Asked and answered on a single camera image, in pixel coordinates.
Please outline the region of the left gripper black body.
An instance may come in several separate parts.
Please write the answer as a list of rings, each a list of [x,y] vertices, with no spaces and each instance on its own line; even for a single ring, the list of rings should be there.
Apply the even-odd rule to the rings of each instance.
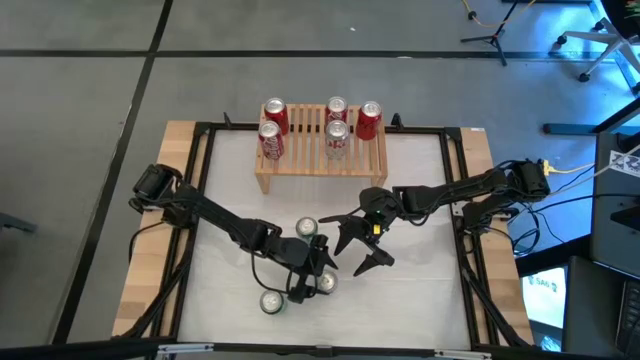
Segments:
[[[298,275],[320,276],[318,255],[327,249],[328,237],[314,235],[310,242],[299,238],[274,236],[272,238],[272,260]]]

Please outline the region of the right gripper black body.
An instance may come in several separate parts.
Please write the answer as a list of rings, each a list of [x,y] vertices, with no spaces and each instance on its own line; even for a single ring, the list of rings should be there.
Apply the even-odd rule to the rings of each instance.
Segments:
[[[366,236],[378,236],[387,231],[401,215],[396,196],[381,187],[370,187],[359,194],[360,209],[364,212],[362,229]]]

